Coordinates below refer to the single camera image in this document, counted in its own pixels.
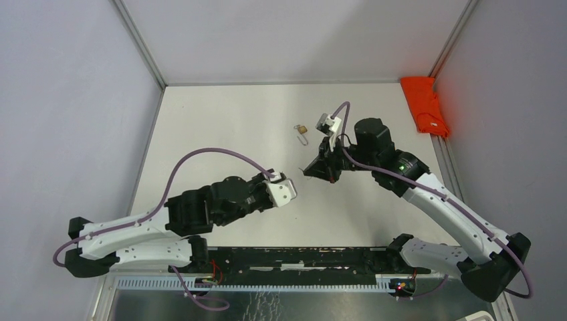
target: white table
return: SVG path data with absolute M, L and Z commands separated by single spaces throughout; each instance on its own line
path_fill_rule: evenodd
M 375 246 L 400 233 L 433 243 L 456 244 L 432 219 L 384 190 L 370 173 L 343 172 L 332 185 L 304 177 L 323 139 L 314 125 L 345 100 L 352 104 L 348 134 L 356 121 L 381 118 L 396 147 L 440 170 L 428 134 L 416 131 L 400 84 L 322 84 L 168 87 L 140 177 L 132 213 L 154 207 L 175 163 L 192 150 L 228 148 L 294 180 L 299 196 L 289 205 L 252 213 L 204 235 L 210 246 Z M 302 146 L 294 126 L 308 127 Z M 169 196 L 236 175 L 258 171 L 224 154 L 201 154 L 178 172 Z

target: white wall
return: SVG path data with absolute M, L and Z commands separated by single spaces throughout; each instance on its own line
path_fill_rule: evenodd
M 567 314 L 565 16 L 563 0 L 482 1 L 437 81 L 469 204 L 532 240 L 536 294 L 515 300 L 521 320 Z
M 169 84 L 427 74 L 467 0 L 125 0 Z
M 2 1 L 0 26 L 0 320 L 84 320 L 96 281 L 51 255 L 126 214 L 160 91 L 109 1 Z

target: orange bag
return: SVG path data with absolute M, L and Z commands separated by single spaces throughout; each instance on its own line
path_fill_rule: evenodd
M 451 132 L 441 115 L 437 94 L 433 92 L 434 82 L 435 78 L 431 77 L 404 77 L 400 81 L 417 130 L 447 138 Z

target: red cloth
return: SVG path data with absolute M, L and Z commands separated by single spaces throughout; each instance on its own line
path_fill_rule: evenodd
M 433 92 L 435 78 L 404 77 L 402 89 L 417 130 L 447 138 L 451 133 L 439 109 L 439 99 Z

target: gray floor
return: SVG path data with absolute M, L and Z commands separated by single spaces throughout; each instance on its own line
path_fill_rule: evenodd
M 439 280 L 419 280 L 432 288 Z M 217 292 L 231 303 L 223 312 L 207 312 L 181 291 L 120 290 L 111 320 L 434 320 L 455 321 L 474 312 L 493 313 L 491 304 L 470 294 L 461 282 L 449 280 L 435 295 L 396 302 L 383 293 Z

